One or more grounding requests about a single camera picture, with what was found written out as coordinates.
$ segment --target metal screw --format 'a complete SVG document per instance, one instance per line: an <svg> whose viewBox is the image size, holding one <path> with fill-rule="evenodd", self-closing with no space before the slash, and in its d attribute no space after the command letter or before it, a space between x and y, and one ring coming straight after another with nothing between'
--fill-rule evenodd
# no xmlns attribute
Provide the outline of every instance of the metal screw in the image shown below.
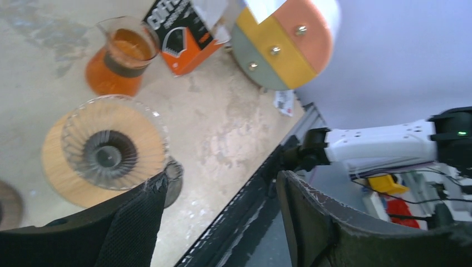
<svg viewBox="0 0 472 267"><path fill-rule="evenodd" d="M302 36L302 35L305 35L307 33L307 26L298 26L297 27L297 32L295 33L297 36Z"/></svg>
<svg viewBox="0 0 472 267"><path fill-rule="evenodd" d="M271 55L272 55L272 56L275 56L275 55L279 54L279 53L280 53L280 50L281 50L281 49L280 49L280 47L278 47L278 46L272 47L272 48L271 48Z"/></svg>
<svg viewBox="0 0 472 267"><path fill-rule="evenodd" d="M255 69L257 68L257 66L258 66L257 63L251 62L251 63L249 64L248 69L249 69L250 71L255 71Z"/></svg>

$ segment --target gray panel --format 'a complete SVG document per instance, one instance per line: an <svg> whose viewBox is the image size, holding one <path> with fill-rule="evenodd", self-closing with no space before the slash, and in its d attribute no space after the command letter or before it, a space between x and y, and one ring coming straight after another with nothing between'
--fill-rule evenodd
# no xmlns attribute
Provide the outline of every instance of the gray panel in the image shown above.
<svg viewBox="0 0 472 267"><path fill-rule="evenodd" d="M359 186L351 182L343 162L317 166L308 178L308 183L323 194L355 210L368 213L362 201L364 193Z"/></svg>
<svg viewBox="0 0 472 267"><path fill-rule="evenodd" d="M234 25L231 31L231 44L234 58L246 75L255 83L270 90L289 90L237 25ZM249 70L249 65L252 62L257 64L254 71Z"/></svg>
<svg viewBox="0 0 472 267"><path fill-rule="evenodd" d="M292 262L290 261L282 213L279 212L244 267L287 266L292 266Z"/></svg>

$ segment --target black cable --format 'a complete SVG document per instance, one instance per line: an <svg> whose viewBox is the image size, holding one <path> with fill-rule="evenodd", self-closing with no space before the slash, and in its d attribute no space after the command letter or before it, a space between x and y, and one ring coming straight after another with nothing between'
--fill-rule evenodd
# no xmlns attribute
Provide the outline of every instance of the black cable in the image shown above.
<svg viewBox="0 0 472 267"><path fill-rule="evenodd" d="M379 174L384 174L384 175L387 175L387 174L404 174L404 173L407 172L407 171L404 171L404 172L392 172L392 170L394 170L394 169L388 169L388 168L374 169L374 170L371 171L371 172L374 172L373 174L366 174L367 172L364 172L364 173L361 173L361 174L351 174L351 175L350 175L350 178L351 178L351 180L367 179L367 178L371 177L371 175L379 175Z"/></svg>
<svg viewBox="0 0 472 267"><path fill-rule="evenodd" d="M421 165L428 164L428 163L432 163L432 162L424 162L424 163L421 163ZM412 165L404 165L404 166L398 166L398 167L377 168L377 169L373 169L373 170L370 170L370 171L361 172L361 173L358 173L358 174L351 174L350 178L351 178L351 180L355 180L359 176L366 177L366 176L371 176L371 175L380 174L380 173L389 174L389 173L391 173L391 171L406 169L406 168L410 168L410 167L417 167L417 166L418 166L418 164L412 164Z"/></svg>
<svg viewBox="0 0 472 267"><path fill-rule="evenodd" d="M460 187L460 188L463 187L463 185L461 185L456 179L454 179L454 178L451 177L450 175L447 175L447 174L445 174L445 173L442 172L442 171L434 170L434 169L432 169L432 168L428 168L428 169L430 169L430 170L421 170L421 171L418 171L418 172L426 171L426 172L434 172L434 173L436 173L436 174L444 175L444 176L446 176L446 178L447 178L449 181L451 181L453 184L457 185L457 186Z"/></svg>
<svg viewBox="0 0 472 267"><path fill-rule="evenodd" d="M400 220L420 220L420 221L428 221L431 217L418 217L418 216L411 216L411 215L400 215L400 214L387 214L391 218L398 218Z"/></svg>
<svg viewBox="0 0 472 267"><path fill-rule="evenodd" d="M360 182L357 182L357 181L351 181L353 182L354 184L358 184L362 187L365 187L373 192L376 192L378 194L381 194L381 195L385 195L385 196L389 196L393 199L398 199L398 200L402 200L406 203L409 203L409 204L423 204L423 203L428 203L428 202L434 202L434 201L444 201L444 200L449 200L449 201L458 201L458 202L472 202L472 200L468 200L468 199L429 199L429 200L424 200L424 201L419 201L419 202L413 202L413 201L409 201L409 200L405 200L405 199L402 199L401 197L397 197L397 196L392 196L390 194L387 194L387 193L382 193L382 192L379 192L373 188L371 188L370 186L367 186L367 185L363 185L361 184Z"/></svg>
<svg viewBox="0 0 472 267"><path fill-rule="evenodd" d="M432 173L435 173L435 174L446 175L445 173L443 173L441 171L438 171L438 170L434 170L434 169L431 169L431 170L411 170L411 171L414 171L414 172L432 172ZM385 171L384 173L387 175L387 174L404 174L404 173L407 173L407 172L410 172L410 171L404 171L404 172ZM353 175L352 178L353 178L353 180L357 180L357 179L368 179L370 177Z"/></svg>

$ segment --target white wall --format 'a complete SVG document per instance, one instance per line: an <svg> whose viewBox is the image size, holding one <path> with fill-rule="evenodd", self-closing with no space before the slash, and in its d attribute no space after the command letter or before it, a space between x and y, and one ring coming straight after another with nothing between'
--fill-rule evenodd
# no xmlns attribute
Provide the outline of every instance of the white wall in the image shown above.
<svg viewBox="0 0 472 267"><path fill-rule="evenodd" d="M297 89L330 127L362 128L472 106L471 0L338 0L331 63Z"/></svg>

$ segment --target yellow panel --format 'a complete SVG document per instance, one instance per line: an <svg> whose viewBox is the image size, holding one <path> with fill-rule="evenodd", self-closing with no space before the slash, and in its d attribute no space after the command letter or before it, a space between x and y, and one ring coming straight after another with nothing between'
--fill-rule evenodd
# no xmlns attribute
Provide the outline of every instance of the yellow panel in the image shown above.
<svg viewBox="0 0 472 267"><path fill-rule="evenodd" d="M245 8L237 24L288 88L296 89L316 77L315 71L273 16L257 24L249 9ZM271 54L273 47L280 48L277 55Z"/></svg>
<svg viewBox="0 0 472 267"><path fill-rule="evenodd" d="M391 175L369 177L368 181L372 189L390 195L403 194L409 191L408 187L395 183Z"/></svg>

